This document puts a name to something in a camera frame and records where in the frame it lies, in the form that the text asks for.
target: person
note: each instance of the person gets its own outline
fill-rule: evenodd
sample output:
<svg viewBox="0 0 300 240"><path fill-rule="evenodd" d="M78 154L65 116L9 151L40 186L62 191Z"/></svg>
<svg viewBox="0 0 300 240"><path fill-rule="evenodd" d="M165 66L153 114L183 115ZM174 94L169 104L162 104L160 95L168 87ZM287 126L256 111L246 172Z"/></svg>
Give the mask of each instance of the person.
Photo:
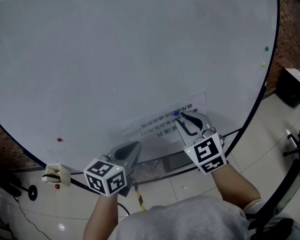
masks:
<svg viewBox="0 0 300 240"><path fill-rule="evenodd" d="M136 212L118 224L117 194L100 196L84 231L84 240L251 239L245 214L255 214L264 204L258 190L230 164L212 172L222 199L197 196ZM264 232L288 215L270 219ZM291 223L289 240L300 239L300 228Z"/></svg>

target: human arm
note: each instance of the human arm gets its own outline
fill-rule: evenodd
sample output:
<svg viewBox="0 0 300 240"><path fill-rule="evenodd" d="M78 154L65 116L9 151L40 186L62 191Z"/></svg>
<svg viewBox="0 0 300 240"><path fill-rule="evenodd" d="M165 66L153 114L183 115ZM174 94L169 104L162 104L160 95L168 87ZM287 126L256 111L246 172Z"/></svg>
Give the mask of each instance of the human arm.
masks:
<svg viewBox="0 0 300 240"><path fill-rule="evenodd" d="M107 240L118 224L118 194L100 195L86 224L83 240Z"/></svg>
<svg viewBox="0 0 300 240"><path fill-rule="evenodd" d="M213 171L212 176L222 199L241 209L261 199L259 191L230 164Z"/></svg>

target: tiled floor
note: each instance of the tiled floor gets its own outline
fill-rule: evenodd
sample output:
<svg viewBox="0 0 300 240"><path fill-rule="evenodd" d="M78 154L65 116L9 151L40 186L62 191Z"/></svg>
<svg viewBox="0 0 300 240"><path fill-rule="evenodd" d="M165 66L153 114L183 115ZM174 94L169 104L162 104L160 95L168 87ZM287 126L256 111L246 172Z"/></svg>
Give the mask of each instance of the tiled floor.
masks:
<svg viewBox="0 0 300 240"><path fill-rule="evenodd" d="M248 129L232 150L229 162L260 191L267 200L281 183L291 165L292 157L283 158L282 152L294 148L287 139L288 132L297 135L300 129L300 106L292 109L272 95L261 102ZM26 217L51 239L82 239L85 224L98 196L72 185L56 190L53 185L41 182L43 171L20 173L25 186L35 184L38 199L32 202L24 192L19 198ZM85 183L82 175L74 178ZM210 174L194 170L175 177L139 186L146 209L156 205L169 205L198 195L221 198ZM136 193L131 190L127 198L120 196L130 213L141 210ZM119 220L126 213L119 209ZM285 208L300 224L300 189ZM10 223L20 240L46 238L26 221L16 201L0 189L0 214Z"/></svg>

